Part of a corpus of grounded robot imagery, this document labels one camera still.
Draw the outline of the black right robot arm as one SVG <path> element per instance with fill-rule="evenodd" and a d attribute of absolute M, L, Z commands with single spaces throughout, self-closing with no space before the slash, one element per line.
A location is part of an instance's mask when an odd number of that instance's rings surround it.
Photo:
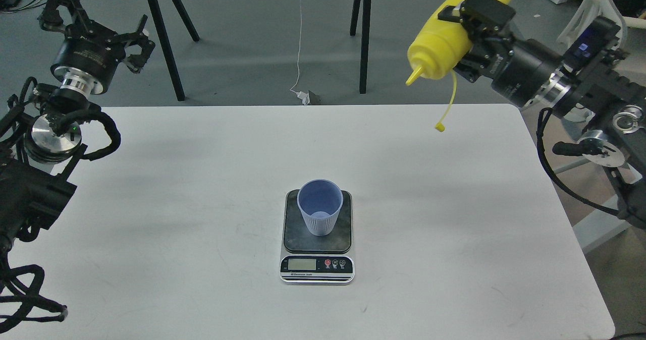
<path fill-rule="evenodd" d="M 534 39 L 517 39 L 508 27 L 514 16 L 514 9 L 498 0 L 458 0 L 440 8 L 438 19 L 458 23 L 472 44 L 454 71 L 470 82 L 491 78 L 492 89 L 516 107 L 544 104 L 537 153 L 551 181 L 580 202 L 644 229 L 644 179 L 628 183 L 619 171 L 627 164 L 644 175 L 644 87 L 614 69 L 626 57 L 617 48 L 620 27 L 595 17 L 559 55 Z M 543 142 L 550 117 L 585 121 L 573 143 L 557 142 L 552 152 L 602 166 L 618 197 L 617 209 L 581 197 L 558 179 Z"/>

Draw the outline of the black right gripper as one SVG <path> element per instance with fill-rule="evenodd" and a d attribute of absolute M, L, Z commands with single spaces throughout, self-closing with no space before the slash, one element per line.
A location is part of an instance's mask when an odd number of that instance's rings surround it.
<path fill-rule="evenodd" d="M 562 57 L 535 39 L 517 39 L 509 27 L 515 11 L 499 0 L 446 5 L 438 20 L 457 23 L 473 43 L 452 71 L 470 83 L 491 79 L 491 88 L 524 107 L 562 64 Z"/>

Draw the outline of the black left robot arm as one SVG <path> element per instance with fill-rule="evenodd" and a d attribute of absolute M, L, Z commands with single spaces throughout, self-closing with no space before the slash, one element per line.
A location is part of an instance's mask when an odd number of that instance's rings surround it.
<path fill-rule="evenodd" d="M 92 20 L 81 0 L 46 0 L 38 17 L 42 30 L 62 33 L 51 65 L 56 85 L 28 77 L 8 99 L 2 118 L 2 303 L 16 304 L 2 315 L 5 333 L 24 321 L 62 322 L 67 306 L 41 295 L 44 269 L 12 268 L 14 241 L 34 241 L 48 230 L 73 197 L 69 177 L 81 160 L 117 151 L 122 142 L 115 121 L 90 96 L 105 94 L 120 64 L 141 73 L 155 48 L 143 15 L 134 32 L 119 34 Z"/>

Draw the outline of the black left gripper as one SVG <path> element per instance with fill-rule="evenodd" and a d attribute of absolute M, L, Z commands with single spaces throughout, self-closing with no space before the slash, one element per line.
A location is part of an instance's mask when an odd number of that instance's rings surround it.
<path fill-rule="evenodd" d="M 62 82 L 68 71 L 81 71 L 94 79 L 91 93 L 95 95 L 107 92 L 120 63 L 131 73 L 141 73 L 155 48 L 145 29 L 147 18 L 139 20 L 134 32 L 109 37 L 109 29 L 88 16 L 81 0 L 46 0 L 38 21 L 42 30 L 62 33 L 66 38 L 51 73 Z M 109 46 L 95 43 L 107 40 Z"/>

